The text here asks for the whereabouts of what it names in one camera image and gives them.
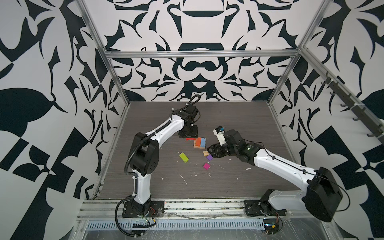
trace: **black and white wallpaper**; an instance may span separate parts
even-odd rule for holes
[[[60,239],[124,102],[73,0],[0,3],[1,239]]]
[[[290,57],[120,58],[115,71],[130,101],[268,100]]]
[[[335,0],[309,50],[379,118],[383,115],[384,2]],[[344,237],[384,237],[384,146],[301,58],[273,102],[295,159],[332,171],[351,197],[334,220]],[[339,209],[348,205],[344,198]]]
[[[109,51],[295,49],[321,0],[85,0]]]

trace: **lime green rectangular block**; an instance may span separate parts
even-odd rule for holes
[[[188,162],[189,161],[189,158],[187,158],[187,156],[182,152],[179,154],[179,156],[181,157],[181,159],[184,161],[184,162]]]

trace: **magenta block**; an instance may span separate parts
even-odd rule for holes
[[[211,160],[213,159],[213,157],[211,156],[211,154],[209,154],[209,155],[207,156],[207,159],[208,159],[208,161],[211,161]]]
[[[209,165],[208,163],[205,163],[203,168],[205,168],[206,170],[208,170],[208,168],[210,167],[211,165]]]

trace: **wooden tabletop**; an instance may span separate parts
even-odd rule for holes
[[[153,130],[181,102],[132,102],[104,180],[100,199],[122,199],[133,192],[133,180],[123,173],[133,137],[138,132]],[[290,159],[280,132],[266,102],[200,102],[196,107],[201,118],[196,125],[199,137],[207,146],[218,143],[213,130],[223,126],[235,129],[244,139],[264,142],[273,153]],[[185,153],[187,163],[179,157]],[[152,198],[251,198],[261,197],[266,190],[296,190],[285,179],[234,156],[213,159],[208,170],[203,149],[193,148],[193,141],[179,138],[175,133],[160,148],[159,164],[151,177]]]

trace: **perforated metal strip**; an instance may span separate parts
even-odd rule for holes
[[[131,229],[136,220],[120,220],[123,229]],[[87,230],[115,230],[113,220],[92,220],[88,222]],[[209,230],[209,229],[256,229],[264,230],[262,219],[186,219],[186,220],[158,220],[153,230]]]

